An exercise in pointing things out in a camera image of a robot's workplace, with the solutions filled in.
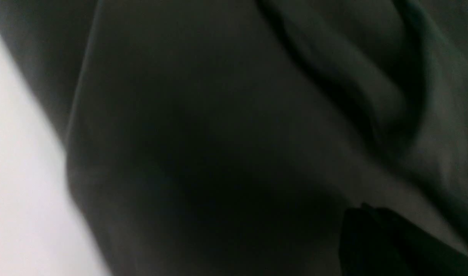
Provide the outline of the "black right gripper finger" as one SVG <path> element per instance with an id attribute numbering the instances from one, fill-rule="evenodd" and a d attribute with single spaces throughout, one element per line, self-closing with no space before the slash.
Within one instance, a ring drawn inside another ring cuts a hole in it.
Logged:
<path id="1" fill-rule="evenodd" d="M 343 276 L 468 276 L 468 256 L 387 208 L 344 212 L 339 260 Z"/>

